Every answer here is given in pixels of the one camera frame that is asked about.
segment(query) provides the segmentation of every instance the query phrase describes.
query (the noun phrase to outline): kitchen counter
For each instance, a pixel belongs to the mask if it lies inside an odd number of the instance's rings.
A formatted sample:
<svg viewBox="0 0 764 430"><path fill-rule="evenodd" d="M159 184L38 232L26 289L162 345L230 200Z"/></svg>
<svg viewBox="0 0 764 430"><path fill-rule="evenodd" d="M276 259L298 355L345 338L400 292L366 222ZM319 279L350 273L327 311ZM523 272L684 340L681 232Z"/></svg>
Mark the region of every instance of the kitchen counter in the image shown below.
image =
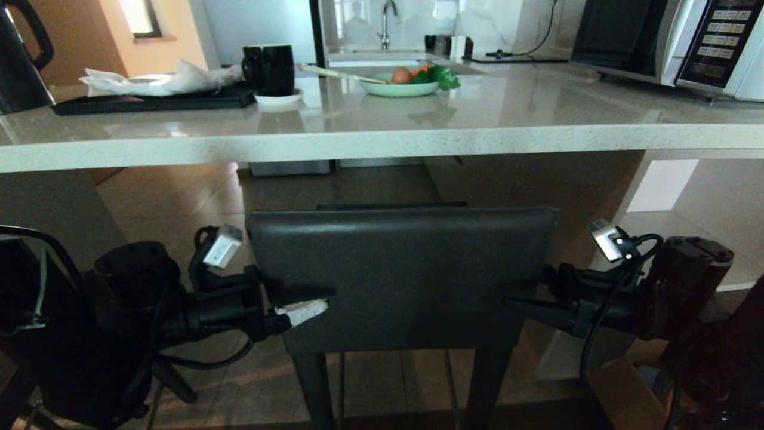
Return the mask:
<svg viewBox="0 0 764 430"><path fill-rule="evenodd" d="M764 106L599 81L567 64L461 76L415 99L355 81L303 77L294 109L0 116L0 172L230 161L481 155L619 149L764 150Z"/></svg>

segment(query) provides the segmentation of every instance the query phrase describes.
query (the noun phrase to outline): green vegetable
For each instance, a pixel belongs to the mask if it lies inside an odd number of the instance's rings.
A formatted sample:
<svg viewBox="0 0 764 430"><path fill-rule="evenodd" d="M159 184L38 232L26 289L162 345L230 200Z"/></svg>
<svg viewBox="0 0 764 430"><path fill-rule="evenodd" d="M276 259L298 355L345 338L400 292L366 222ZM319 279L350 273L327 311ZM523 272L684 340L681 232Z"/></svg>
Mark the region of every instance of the green vegetable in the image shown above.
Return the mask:
<svg viewBox="0 0 764 430"><path fill-rule="evenodd" d="M411 77L409 84L431 82L437 82L438 88L443 91L453 90L454 88L459 88L461 86L456 73L446 66L434 66L427 70L420 70L417 74Z"/></svg>

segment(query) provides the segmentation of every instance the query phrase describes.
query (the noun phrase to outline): white saucer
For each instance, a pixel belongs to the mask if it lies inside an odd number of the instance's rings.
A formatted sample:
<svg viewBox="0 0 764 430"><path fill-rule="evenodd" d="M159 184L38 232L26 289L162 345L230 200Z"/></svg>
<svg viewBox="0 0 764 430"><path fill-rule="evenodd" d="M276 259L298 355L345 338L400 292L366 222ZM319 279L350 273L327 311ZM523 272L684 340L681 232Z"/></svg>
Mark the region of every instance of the white saucer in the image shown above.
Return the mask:
<svg viewBox="0 0 764 430"><path fill-rule="evenodd" d="M289 103L299 102L300 100L302 100L303 91L299 88L295 88L293 95L281 96L281 97L259 96L255 94L254 99L257 100L258 104L261 104L263 106L287 105Z"/></svg>

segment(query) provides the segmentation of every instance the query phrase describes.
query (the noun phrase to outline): tissue paper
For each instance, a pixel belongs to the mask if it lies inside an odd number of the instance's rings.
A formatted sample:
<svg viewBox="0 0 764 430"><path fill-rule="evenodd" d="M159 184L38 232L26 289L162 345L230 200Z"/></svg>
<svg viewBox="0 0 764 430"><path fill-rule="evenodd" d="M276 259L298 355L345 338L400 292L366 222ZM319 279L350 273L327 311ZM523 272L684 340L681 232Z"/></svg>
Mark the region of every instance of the tissue paper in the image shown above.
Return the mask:
<svg viewBox="0 0 764 430"><path fill-rule="evenodd" d="M88 76L79 80L88 86L88 97L97 96L174 96L220 90L242 81L241 66L208 72L184 59L178 60L175 73L147 75L128 79L101 70L85 69Z"/></svg>

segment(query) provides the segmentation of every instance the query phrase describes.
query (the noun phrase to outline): electric kettle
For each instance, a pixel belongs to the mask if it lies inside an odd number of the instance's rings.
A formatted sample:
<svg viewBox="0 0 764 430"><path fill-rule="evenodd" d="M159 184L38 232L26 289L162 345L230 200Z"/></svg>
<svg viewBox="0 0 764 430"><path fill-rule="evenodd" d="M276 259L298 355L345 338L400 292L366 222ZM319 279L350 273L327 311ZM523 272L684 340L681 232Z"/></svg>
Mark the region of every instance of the electric kettle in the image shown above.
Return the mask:
<svg viewBox="0 0 764 430"><path fill-rule="evenodd" d="M23 14L40 45L40 54L29 57L8 6ZM0 115L20 112L53 103L42 70L53 59L53 45L40 17L28 0L0 0Z"/></svg>

